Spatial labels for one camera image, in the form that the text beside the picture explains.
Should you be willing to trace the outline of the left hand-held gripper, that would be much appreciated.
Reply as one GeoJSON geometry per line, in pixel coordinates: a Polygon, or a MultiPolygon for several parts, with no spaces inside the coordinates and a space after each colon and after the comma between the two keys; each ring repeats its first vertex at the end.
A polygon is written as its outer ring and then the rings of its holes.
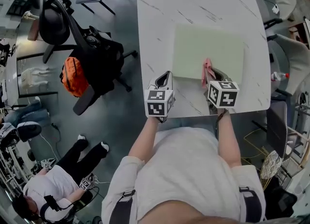
{"type": "Polygon", "coordinates": [[[175,102],[173,75],[166,71],[144,91],[146,117],[167,117],[175,102]]]}

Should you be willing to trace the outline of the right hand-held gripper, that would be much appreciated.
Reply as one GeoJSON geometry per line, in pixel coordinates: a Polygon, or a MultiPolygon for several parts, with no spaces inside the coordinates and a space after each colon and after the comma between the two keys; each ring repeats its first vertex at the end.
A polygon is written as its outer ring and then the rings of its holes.
{"type": "Polygon", "coordinates": [[[239,87],[224,72],[212,67],[214,79],[207,85],[207,103],[210,115],[216,115],[218,109],[235,107],[239,87]]]}

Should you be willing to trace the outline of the pink cloth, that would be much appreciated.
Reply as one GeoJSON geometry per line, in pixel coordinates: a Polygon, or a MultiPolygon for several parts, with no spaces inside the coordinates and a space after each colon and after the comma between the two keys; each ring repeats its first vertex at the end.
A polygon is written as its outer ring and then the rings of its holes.
{"type": "Polygon", "coordinates": [[[216,79],[216,75],[212,69],[211,60],[207,58],[202,64],[201,84],[203,88],[207,88],[209,81],[216,79]]]}

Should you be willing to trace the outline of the pale green mat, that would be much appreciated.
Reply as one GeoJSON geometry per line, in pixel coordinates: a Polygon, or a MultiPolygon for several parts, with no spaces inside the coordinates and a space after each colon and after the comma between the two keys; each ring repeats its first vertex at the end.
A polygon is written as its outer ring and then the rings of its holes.
{"type": "Polygon", "coordinates": [[[201,79],[203,63],[242,83],[245,44],[235,34],[219,29],[177,24],[174,33],[172,73],[175,77],[201,79]]]}

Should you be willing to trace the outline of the person's right forearm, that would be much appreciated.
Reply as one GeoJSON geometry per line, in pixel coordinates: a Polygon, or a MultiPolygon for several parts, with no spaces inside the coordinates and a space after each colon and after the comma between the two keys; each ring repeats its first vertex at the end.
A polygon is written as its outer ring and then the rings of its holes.
{"type": "Polygon", "coordinates": [[[241,166],[240,148],[235,136],[229,112],[219,109],[218,113],[218,153],[230,168],[241,166]]]}

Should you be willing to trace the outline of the person's left forearm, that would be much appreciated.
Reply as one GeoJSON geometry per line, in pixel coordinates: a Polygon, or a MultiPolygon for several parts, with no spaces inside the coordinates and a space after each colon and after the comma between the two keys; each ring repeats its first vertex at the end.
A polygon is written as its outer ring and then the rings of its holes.
{"type": "Polygon", "coordinates": [[[136,157],[147,163],[152,155],[155,142],[155,135],[158,128],[158,120],[155,117],[149,117],[130,149],[128,156],[136,157]]]}

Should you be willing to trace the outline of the person's legs in jeans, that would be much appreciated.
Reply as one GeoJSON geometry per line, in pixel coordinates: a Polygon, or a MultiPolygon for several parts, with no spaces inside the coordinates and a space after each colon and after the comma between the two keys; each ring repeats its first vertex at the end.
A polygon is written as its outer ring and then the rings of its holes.
{"type": "Polygon", "coordinates": [[[186,117],[186,118],[171,118],[164,123],[158,125],[158,131],[165,131],[179,127],[203,128],[210,132],[215,132],[216,118],[212,116],[204,117],[186,117]]]}

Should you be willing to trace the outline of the clear plastic water bottle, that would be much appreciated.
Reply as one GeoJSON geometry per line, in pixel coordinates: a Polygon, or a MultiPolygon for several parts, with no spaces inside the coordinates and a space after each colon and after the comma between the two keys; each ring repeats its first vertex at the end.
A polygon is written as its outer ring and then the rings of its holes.
{"type": "Polygon", "coordinates": [[[289,73],[282,73],[282,72],[273,72],[271,74],[271,81],[283,81],[289,78],[289,73]]]}

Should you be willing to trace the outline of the black office chair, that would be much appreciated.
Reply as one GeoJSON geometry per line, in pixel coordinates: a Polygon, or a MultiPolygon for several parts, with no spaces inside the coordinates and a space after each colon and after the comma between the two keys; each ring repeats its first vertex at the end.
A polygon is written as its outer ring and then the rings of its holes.
{"type": "Polygon", "coordinates": [[[118,81],[127,92],[132,88],[121,78],[124,59],[137,57],[136,50],[124,52],[123,45],[104,36],[95,27],[83,29],[72,16],[70,0],[43,0],[39,15],[39,33],[49,45],[61,46],[70,35],[75,40],[71,56],[76,58],[88,82],[88,86],[73,107],[80,116],[88,107],[106,93],[114,90],[118,81]]]}

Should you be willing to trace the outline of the person's white shirt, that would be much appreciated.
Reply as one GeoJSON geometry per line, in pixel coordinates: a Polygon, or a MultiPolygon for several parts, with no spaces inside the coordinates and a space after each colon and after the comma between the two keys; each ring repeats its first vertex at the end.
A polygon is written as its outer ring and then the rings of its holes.
{"type": "Polygon", "coordinates": [[[215,136],[202,128],[158,132],[154,154],[145,163],[125,156],[102,202],[101,218],[109,224],[138,224],[157,205],[181,201],[205,216],[259,222],[265,199],[256,168],[230,168],[218,154],[215,136]]]}

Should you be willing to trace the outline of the orange jacket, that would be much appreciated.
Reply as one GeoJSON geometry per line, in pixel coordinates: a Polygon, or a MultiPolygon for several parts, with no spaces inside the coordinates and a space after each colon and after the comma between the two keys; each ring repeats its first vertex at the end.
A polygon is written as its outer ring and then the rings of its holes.
{"type": "Polygon", "coordinates": [[[68,57],[65,60],[60,79],[65,89],[78,98],[89,86],[80,61],[75,57],[68,57]]]}

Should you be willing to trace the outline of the woven round fan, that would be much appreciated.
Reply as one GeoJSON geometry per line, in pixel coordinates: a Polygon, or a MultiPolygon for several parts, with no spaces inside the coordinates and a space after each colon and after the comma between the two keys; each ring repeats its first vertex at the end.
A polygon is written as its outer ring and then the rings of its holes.
{"type": "Polygon", "coordinates": [[[263,162],[260,172],[260,178],[270,179],[275,176],[277,171],[280,169],[282,162],[283,159],[278,155],[275,150],[270,152],[263,162]]]}

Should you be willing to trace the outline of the wooden stool brown cushion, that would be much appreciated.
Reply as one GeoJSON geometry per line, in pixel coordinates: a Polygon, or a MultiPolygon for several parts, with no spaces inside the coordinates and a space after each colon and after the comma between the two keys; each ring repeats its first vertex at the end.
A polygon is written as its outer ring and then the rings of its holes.
{"type": "Polygon", "coordinates": [[[32,21],[32,25],[28,33],[28,40],[36,41],[39,34],[39,16],[33,15],[31,11],[26,11],[22,16],[22,19],[32,21]]]}

